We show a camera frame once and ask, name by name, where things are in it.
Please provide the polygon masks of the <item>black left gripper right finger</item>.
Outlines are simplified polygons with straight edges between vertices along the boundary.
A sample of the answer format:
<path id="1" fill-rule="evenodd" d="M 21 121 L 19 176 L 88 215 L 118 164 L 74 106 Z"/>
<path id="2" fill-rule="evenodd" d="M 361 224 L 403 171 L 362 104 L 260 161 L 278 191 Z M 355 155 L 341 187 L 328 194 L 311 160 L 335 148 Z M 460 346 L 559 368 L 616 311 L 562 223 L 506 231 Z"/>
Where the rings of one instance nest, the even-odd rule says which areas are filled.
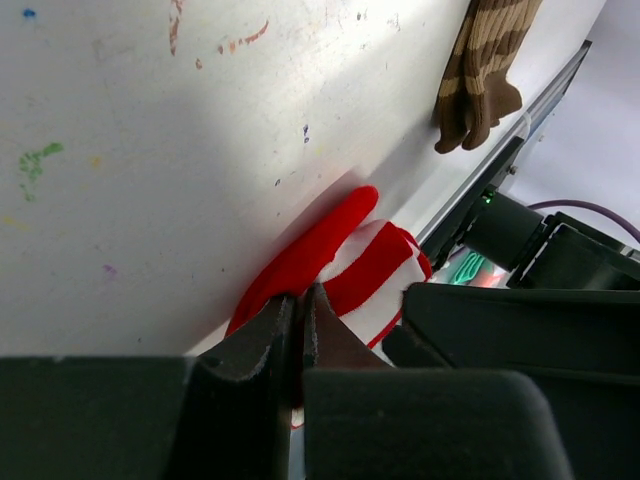
<path id="1" fill-rule="evenodd" d="M 310 479 L 569 479 L 540 389 L 501 370 L 394 368 L 306 294 L 305 473 Z"/>

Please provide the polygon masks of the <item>brown beige striped sock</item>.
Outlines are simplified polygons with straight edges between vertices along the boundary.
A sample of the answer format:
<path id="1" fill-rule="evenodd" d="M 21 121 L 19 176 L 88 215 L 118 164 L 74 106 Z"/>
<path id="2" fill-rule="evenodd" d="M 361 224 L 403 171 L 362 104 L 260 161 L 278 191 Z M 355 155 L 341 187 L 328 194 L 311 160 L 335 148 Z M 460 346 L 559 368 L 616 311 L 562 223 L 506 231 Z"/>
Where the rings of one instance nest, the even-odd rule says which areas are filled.
<path id="1" fill-rule="evenodd" d="M 469 3 L 438 91 L 438 153 L 478 148 L 502 118 L 522 108 L 507 74 L 540 5 L 537 0 Z"/>

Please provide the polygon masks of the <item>red white striped sock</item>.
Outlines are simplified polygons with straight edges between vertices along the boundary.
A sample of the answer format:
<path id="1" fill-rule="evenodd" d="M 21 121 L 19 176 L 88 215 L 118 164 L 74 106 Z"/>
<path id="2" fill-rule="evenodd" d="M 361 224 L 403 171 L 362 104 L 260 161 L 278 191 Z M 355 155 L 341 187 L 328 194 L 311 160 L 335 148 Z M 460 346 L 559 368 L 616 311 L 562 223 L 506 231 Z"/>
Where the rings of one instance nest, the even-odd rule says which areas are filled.
<path id="1" fill-rule="evenodd" d="M 288 295 L 303 301 L 304 368 L 389 369 L 374 349 L 400 321 L 404 291 L 432 267 L 409 232 L 372 218 L 378 198 L 373 186 L 356 188 L 285 247 L 248 287 L 225 334 Z"/>

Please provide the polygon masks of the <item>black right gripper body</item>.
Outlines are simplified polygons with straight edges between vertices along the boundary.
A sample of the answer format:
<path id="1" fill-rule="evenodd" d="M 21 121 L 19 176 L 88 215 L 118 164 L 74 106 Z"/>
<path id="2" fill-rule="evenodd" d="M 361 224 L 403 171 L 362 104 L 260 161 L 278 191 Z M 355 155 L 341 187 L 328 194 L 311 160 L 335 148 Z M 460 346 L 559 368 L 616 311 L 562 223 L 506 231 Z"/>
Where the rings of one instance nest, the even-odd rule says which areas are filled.
<path id="1" fill-rule="evenodd" d="M 382 349 L 402 368 L 512 370 L 543 391 L 578 479 L 639 476 L 639 295 L 419 283 Z"/>

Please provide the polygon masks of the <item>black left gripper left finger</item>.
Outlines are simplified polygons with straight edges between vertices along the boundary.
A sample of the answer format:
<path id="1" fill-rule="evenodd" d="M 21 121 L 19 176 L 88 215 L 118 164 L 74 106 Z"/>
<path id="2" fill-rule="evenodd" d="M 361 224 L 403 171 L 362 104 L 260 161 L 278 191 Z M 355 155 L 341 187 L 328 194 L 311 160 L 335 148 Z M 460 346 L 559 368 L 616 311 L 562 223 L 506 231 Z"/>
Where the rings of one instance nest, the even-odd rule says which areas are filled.
<path id="1" fill-rule="evenodd" d="M 5 479 L 283 479 L 295 302 L 198 356 L 5 357 Z"/>

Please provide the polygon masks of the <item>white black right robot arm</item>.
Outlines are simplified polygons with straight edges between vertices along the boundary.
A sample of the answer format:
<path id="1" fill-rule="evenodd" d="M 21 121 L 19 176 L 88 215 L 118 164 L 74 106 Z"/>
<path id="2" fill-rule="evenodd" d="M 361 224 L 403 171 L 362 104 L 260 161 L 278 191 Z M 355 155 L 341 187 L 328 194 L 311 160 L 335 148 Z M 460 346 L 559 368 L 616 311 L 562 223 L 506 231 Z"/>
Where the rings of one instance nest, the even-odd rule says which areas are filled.
<path id="1" fill-rule="evenodd" d="M 548 399 L 576 478 L 637 478 L 637 252 L 498 193 L 476 202 L 453 241 L 507 269 L 505 287 L 410 287 L 386 356 L 401 368 L 521 373 Z"/>

